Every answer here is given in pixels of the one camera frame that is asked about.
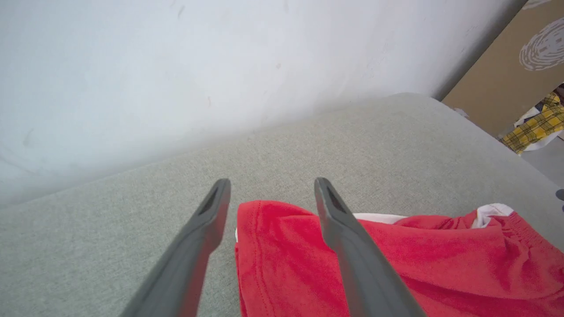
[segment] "gray fabric surface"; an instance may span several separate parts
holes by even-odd
[[[0,315],[118,315],[213,182],[229,177],[199,315],[238,316],[237,206],[314,211],[318,176],[353,212],[457,216],[503,202],[564,248],[554,183],[443,104],[399,94],[0,210]]]

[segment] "yellow plaid cloth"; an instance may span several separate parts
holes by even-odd
[[[507,133],[501,142],[517,154],[556,131],[564,130],[564,107],[555,93],[550,93],[541,103],[542,111]]]

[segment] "brown cardboard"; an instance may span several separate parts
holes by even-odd
[[[548,62],[535,63],[538,59],[528,58],[527,52],[537,52]],[[469,120],[498,137],[562,82],[564,1],[530,0],[443,103],[462,109]]]

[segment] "red garment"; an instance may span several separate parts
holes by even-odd
[[[430,316],[564,316],[564,254],[516,212],[360,220]],[[348,316],[319,218],[276,201],[241,204],[235,246],[243,316]]]

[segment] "white wall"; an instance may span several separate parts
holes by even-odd
[[[3,1],[0,204],[327,105],[437,96],[522,2]]]

